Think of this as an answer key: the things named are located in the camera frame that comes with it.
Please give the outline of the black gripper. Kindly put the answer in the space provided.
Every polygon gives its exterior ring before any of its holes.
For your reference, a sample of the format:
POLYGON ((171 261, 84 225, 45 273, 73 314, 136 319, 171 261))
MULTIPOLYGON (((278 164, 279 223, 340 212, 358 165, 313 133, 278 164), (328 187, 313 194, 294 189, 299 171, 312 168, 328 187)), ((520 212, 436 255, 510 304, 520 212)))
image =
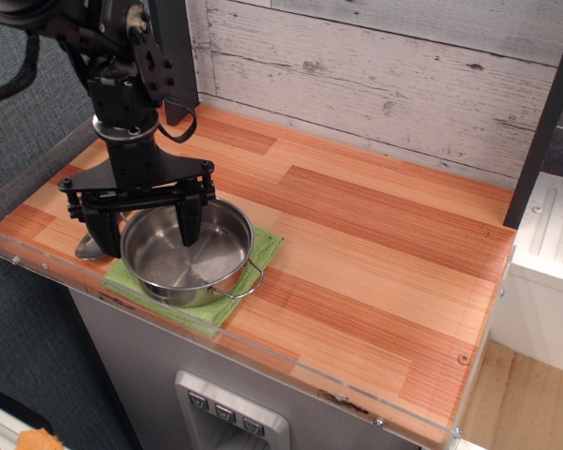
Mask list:
POLYGON ((104 162, 59 183, 70 216, 86 224, 102 252, 121 257, 118 213, 165 205, 175 205, 182 244, 195 244, 202 206, 215 197, 214 164, 167 153, 152 138, 108 141, 107 149, 104 162))

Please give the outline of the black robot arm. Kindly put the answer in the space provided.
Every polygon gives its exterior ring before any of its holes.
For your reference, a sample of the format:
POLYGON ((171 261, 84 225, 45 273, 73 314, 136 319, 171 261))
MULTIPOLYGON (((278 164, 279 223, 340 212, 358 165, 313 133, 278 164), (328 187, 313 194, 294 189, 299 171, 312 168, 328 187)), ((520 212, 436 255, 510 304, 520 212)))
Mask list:
POLYGON ((185 82, 172 54, 152 32, 140 1, 0 1, 0 24, 27 35, 18 73, 0 85, 0 100, 36 78, 39 40, 55 39, 92 100, 93 128, 108 158, 63 179, 72 218, 85 224, 106 255, 118 258, 117 214, 160 206, 176 212, 182 243, 199 238, 202 210, 215 197, 208 160, 176 157, 161 150, 154 135, 166 130, 158 109, 173 105, 194 117, 194 82, 185 82))

